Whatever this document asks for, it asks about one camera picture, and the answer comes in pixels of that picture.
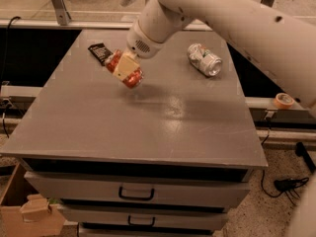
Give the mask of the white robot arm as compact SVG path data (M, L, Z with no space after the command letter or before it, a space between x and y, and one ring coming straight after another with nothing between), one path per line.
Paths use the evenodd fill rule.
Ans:
M149 0L127 34L123 54L151 58L194 19L316 115L316 27L252 0Z

